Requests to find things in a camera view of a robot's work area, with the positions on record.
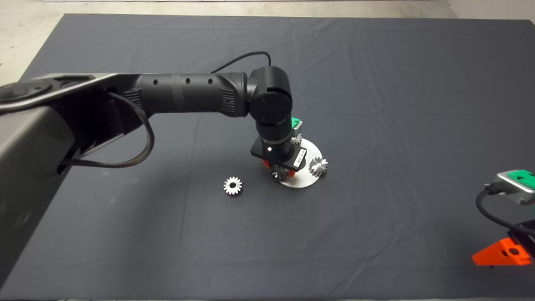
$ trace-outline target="orange mount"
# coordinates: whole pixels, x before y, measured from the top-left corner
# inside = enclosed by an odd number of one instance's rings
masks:
[[[531,263],[526,250],[512,239],[504,238],[472,255],[479,266],[525,266]]]

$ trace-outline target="robotic arm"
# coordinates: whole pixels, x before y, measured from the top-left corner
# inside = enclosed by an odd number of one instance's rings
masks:
[[[143,161],[153,114],[250,114],[251,154],[299,171],[307,150],[291,143],[287,74],[265,66],[245,73],[57,74],[0,87],[0,287],[29,241],[70,165],[127,167]],[[109,164],[80,158],[132,132],[148,130],[135,159]]]

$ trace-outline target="spur gear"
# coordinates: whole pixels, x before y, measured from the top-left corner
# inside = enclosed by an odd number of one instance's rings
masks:
[[[274,165],[271,167],[271,177],[277,182],[286,182],[290,174],[287,169]]]
[[[300,145],[302,140],[303,140],[303,136],[301,134],[297,134],[297,136],[292,137],[292,144]]]
[[[241,183],[241,180],[237,177],[230,177],[225,181],[225,184],[223,185],[223,189],[225,190],[226,194],[230,196],[236,196],[238,195],[242,190],[243,184]]]
[[[327,160],[322,157],[316,157],[310,161],[308,170],[314,176],[321,177],[325,172],[327,172],[327,166]]]

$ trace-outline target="label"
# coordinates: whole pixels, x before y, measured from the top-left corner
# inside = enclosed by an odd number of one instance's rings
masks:
[[[301,161],[303,161],[303,158],[306,154],[307,154],[307,150],[304,148],[301,148],[301,150],[297,154],[297,158],[295,158],[295,161],[294,161],[295,167],[299,167],[301,165]]]

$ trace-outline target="concrete floor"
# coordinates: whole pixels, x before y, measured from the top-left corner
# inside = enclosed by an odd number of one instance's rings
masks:
[[[446,0],[267,3],[43,3],[41,0],[0,0],[0,85],[19,80],[64,13],[456,18]]]

